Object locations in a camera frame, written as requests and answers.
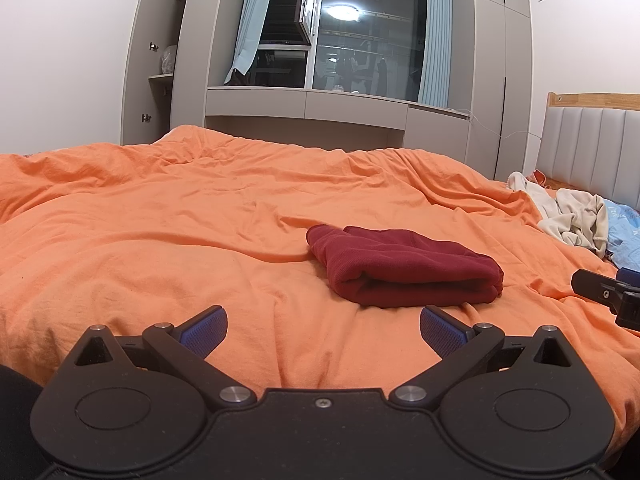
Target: black clamp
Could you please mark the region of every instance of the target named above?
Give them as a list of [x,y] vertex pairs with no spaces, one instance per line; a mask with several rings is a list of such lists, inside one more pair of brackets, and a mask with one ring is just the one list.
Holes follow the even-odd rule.
[[379,389],[246,386],[204,358],[225,338],[214,306],[140,336],[87,329],[31,412],[55,461],[40,480],[209,478],[603,479],[612,411],[561,331],[505,336],[436,307],[443,358],[388,399]]
[[585,269],[574,272],[571,286],[576,294],[608,306],[616,325],[640,331],[639,287]]

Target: orange duvet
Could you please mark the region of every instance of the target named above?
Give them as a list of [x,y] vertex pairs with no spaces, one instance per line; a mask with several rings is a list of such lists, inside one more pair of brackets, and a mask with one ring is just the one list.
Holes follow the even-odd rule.
[[539,220],[524,192],[422,151],[325,152],[183,126],[150,146],[2,155],[0,358],[45,383],[90,324],[139,334],[221,304],[228,335],[209,360],[258,393],[389,391],[438,360],[420,309],[336,296],[305,233],[321,222],[411,229],[499,263],[500,298],[447,311],[511,335],[558,325],[609,399],[622,444],[640,424],[640,340],[570,286],[579,267],[614,268]]

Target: metal screw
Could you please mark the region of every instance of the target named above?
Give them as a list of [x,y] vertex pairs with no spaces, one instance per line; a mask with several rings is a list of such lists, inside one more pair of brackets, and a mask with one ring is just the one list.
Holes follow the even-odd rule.
[[244,386],[227,386],[220,390],[220,399],[225,402],[245,402],[251,397],[251,390]]
[[427,392],[420,386],[414,386],[413,384],[407,384],[406,386],[400,386],[396,390],[396,397],[404,402],[418,402],[423,400],[427,396]]
[[318,408],[330,408],[333,403],[331,399],[318,399],[316,400],[316,406]]

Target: upholstered headboard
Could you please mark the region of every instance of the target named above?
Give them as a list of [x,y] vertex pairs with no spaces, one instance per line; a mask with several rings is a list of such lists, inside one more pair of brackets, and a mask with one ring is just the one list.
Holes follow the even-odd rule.
[[550,93],[537,168],[640,209],[640,95]]

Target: plastic bag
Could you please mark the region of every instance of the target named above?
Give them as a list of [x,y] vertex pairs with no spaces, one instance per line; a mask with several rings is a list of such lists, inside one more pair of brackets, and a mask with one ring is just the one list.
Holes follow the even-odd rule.
[[163,74],[171,74],[174,72],[175,67],[175,53],[178,51],[177,45],[168,46],[162,53],[161,68]]

